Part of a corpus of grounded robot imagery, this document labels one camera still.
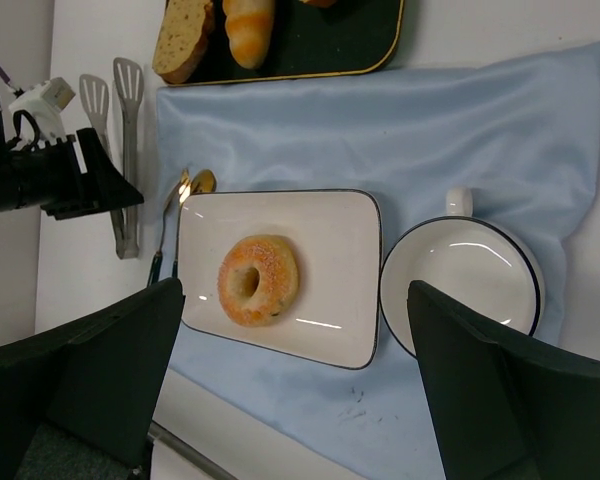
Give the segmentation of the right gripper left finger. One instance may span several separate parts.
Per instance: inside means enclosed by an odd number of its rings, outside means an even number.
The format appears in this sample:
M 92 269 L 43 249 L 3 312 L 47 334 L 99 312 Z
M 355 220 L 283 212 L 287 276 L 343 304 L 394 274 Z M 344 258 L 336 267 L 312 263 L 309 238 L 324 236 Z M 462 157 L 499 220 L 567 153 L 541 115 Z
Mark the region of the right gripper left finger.
M 0 347 L 0 479 L 138 479 L 184 307 L 168 278 Z

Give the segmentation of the metal serving tongs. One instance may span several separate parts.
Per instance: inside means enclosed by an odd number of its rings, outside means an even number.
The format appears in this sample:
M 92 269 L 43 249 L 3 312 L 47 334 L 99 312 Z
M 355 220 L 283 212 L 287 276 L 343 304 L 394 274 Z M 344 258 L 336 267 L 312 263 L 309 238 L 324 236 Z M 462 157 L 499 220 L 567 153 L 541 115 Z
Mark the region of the metal serving tongs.
M 122 173 L 132 186 L 137 184 L 138 160 L 138 113 L 144 93 L 144 76 L 141 67 L 134 61 L 116 57 L 113 60 L 113 85 L 118 95 L 122 112 Z M 106 153 L 111 155 L 107 121 L 109 111 L 109 87 L 100 77 L 82 74 L 79 77 L 79 96 L 83 111 L 95 129 Z M 115 239 L 115 251 L 119 259 L 139 256 L 138 210 L 130 206 L 125 210 L 110 212 Z

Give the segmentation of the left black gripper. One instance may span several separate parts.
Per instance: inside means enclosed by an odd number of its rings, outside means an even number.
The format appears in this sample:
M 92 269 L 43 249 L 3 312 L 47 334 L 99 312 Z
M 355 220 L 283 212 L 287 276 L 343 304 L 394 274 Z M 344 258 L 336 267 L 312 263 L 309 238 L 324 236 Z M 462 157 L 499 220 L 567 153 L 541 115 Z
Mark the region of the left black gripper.
M 17 133 L 28 123 L 34 140 L 20 146 L 20 136 L 6 139 L 0 104 L 0 213 L 39 206 L 57 220 L 68 220 L 144 202 L 113 165 L 94 129 L 42 142 L 30 113 L 18 111 L 12 119 Z

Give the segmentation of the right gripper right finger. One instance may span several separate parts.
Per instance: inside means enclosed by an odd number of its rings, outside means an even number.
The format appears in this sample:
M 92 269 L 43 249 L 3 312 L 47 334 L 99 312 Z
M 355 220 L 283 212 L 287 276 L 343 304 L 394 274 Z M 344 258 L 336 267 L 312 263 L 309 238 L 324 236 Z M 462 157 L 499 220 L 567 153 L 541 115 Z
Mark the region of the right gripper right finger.
M 600 361 L 410 284 L 416 358 L 449 479 L 600 479 Z

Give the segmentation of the orange glazed donut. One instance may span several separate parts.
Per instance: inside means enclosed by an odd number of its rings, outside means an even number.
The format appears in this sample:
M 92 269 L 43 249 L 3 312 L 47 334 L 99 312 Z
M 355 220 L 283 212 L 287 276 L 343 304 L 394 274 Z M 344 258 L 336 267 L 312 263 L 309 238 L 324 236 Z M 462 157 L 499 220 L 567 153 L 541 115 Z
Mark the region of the orange glazed donut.
M 217 277 L 224 313 L 243 327 L 277 321 L 294 302 L 299 269 L 289 243 L 278 235 L 253 235 L 225 255 Z

